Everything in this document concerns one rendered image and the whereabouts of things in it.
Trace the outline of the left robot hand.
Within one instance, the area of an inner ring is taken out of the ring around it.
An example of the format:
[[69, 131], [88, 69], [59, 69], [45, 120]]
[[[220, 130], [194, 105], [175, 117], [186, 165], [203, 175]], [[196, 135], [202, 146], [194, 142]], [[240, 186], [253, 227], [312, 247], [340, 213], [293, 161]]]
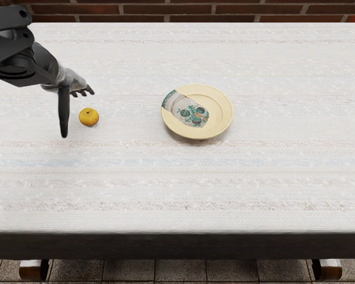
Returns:
[[60, 133], [63, 138], [66, 138], [70, 115], [70, 95], [77, 98], [78, 94], [87, 96], [87, 93], [94, 95], [95, 92], [83, 77], [72, 69], [64, 67], [59, 67], [59, 72], [54, 82], [41, 84], [41, 87], [45, 91], [57, 93]]

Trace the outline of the round yellow fruit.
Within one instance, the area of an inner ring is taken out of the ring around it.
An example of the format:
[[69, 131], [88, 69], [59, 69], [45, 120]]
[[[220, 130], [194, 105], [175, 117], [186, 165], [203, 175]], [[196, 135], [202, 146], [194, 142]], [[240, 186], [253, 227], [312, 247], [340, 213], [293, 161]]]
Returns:
[[93, 127], [99, 121], [99, 113], [93, 108], [84, 108], [78, 116], [79, 122], [87, 127]]

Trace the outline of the cream plate with printed pattern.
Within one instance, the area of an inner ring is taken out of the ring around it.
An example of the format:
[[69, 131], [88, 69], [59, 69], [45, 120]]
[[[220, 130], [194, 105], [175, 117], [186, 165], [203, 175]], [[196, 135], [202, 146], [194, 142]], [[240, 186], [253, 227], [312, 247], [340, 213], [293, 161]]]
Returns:
[[206, 140], [224, 133], [234, 117], [233, 103], [218, 89], [190, 84], [170, 91], [161, 105], [162, 120], [173, 133]]

